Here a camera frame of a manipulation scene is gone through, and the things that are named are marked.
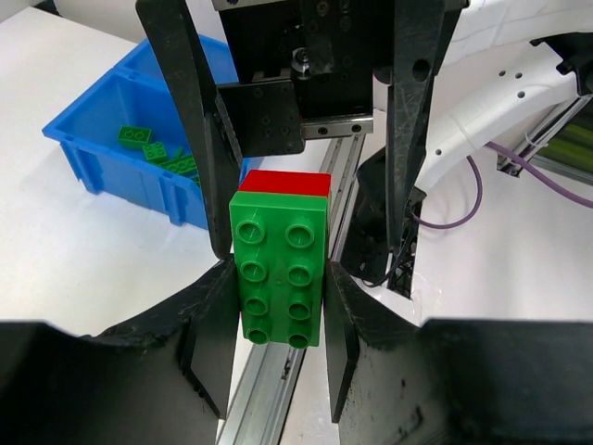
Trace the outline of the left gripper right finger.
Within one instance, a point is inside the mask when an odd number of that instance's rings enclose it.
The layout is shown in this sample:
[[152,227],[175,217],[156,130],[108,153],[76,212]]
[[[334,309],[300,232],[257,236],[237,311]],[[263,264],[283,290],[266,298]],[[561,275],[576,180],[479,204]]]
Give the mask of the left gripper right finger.
[[332,421],[344,444],[588,444],[589,323],[415,325],[325,268]]

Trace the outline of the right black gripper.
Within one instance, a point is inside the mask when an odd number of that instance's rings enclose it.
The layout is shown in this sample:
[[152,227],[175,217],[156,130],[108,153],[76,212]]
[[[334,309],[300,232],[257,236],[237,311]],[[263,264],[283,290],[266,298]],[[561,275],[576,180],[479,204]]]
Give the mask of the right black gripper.
[[[384,59],[376,73],[387,85],[386,241],[398,250],[425,158],[435,76],[463,3],[386,4]],[[371,133],[372,59],[359,35],[366,19],[360,1],[216,1],[213,7],[239,79],[222,89],[227,108],[186,3],[135,3],[196,161],[212,250],[223,258],[232,244],[229,203],[239,185],[241,149],[246,156],[289,155],[308,140]]]

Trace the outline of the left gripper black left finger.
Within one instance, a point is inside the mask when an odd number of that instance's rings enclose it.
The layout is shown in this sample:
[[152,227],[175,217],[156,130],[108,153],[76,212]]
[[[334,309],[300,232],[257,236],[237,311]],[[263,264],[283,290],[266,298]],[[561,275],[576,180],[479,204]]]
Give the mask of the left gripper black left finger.
[[212,444],[239,321],[232,258],[98,336],[1,325],[5,444]]

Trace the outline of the small green lego tile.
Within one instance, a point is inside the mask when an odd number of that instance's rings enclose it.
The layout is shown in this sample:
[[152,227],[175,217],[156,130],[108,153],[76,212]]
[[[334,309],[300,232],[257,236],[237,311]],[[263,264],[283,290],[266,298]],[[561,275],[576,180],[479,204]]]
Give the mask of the small green lego tile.
[[180,147],[178,147],[178,148],[176,149],[176,151],[174,152],[174,154],[173,154],[173,157],[172,157],[172,158],[173,158],[173,159],[178,159],[178,158],[179,158],[179,157],[182,155],[182,153],[183,153],[183,147],[182,147],[182,146],[180,146]]

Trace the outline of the green red layered lego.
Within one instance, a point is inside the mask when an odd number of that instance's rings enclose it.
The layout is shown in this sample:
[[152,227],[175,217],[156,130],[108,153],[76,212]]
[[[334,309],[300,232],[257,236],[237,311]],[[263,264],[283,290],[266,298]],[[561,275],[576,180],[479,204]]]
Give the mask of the green red layered lego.
[[243,335],[254,344],[320,342],[331,182],[252,170],[230,202]]

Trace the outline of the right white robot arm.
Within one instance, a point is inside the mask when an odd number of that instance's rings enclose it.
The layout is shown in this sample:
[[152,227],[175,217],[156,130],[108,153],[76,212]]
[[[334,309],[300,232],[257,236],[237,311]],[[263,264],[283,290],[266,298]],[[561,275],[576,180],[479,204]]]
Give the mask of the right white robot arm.
[[[139,1],[196,159],[216,256],[231,248],[229,203],[246,158],[299,153],[308,139],[367,133],[387,88],[387,245],[404,207],[464,156],[539,111],[592,93],[588,1],[217,1],[239,81],[217,86],[187,4]],[[431,120],[442,67],[497,47],[543,45]]]

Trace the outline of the green lego in bin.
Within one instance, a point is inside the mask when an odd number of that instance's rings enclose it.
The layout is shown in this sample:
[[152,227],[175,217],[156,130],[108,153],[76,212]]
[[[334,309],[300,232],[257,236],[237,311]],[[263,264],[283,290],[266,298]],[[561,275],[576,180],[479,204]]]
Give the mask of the green lego in bin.
[[169,159],[166,147],[162,142],[143,145],[142,151],[145,160],[150,163],[161,164]]
[[193,156],[184,156],[163,162],[160,167],[168,172],[179,175],[194,174],[197,172],[196,162]]

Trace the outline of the blue plastic divided bin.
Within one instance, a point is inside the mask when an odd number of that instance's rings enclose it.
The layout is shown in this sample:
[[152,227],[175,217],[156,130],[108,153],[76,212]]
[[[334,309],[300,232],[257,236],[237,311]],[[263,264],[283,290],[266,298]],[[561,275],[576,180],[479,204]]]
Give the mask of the blue plastic divided bin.
[[87,191],[106,192],[167,215],[175,225],[207,228],[195,174],[167,172],[122,146],[123,125],[149,128],[168,156],[180,146],[190,155],[183,127],[148,41],[142,41],[42,130],[60,143]]

